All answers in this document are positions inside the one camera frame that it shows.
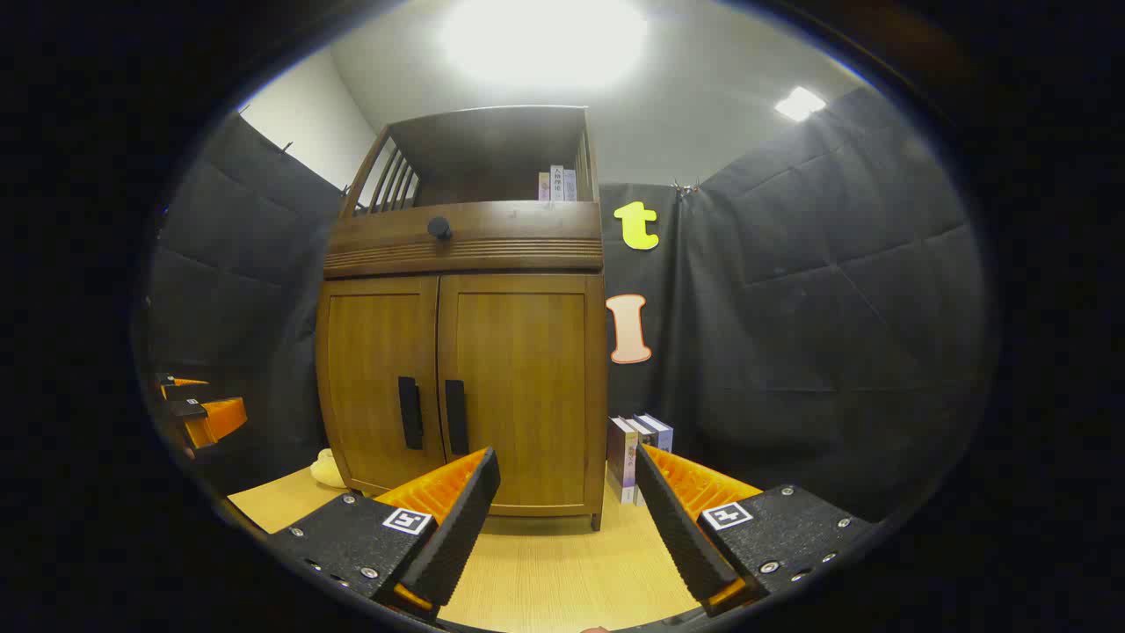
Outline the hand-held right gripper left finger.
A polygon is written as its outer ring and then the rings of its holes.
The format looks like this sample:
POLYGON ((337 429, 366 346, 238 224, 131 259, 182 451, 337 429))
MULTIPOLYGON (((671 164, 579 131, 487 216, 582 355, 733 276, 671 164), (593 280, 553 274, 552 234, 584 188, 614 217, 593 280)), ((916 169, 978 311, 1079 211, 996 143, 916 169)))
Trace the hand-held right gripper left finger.
POLYGON ((483 447, 374 498, 338 494, 268 543, 342 593, 433 621, 453 598, 500 486, 495 450, 483 447))

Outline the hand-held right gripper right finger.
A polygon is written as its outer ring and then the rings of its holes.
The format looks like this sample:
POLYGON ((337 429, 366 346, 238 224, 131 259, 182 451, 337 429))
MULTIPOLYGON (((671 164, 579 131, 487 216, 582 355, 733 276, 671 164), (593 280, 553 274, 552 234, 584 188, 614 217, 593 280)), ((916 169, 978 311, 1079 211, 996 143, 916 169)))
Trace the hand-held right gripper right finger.
POLYGON ((760 490, 666 450, 636 450, 636 483, 680 579, 708 616, 802 586, 875 524, 795 483, 760 490))

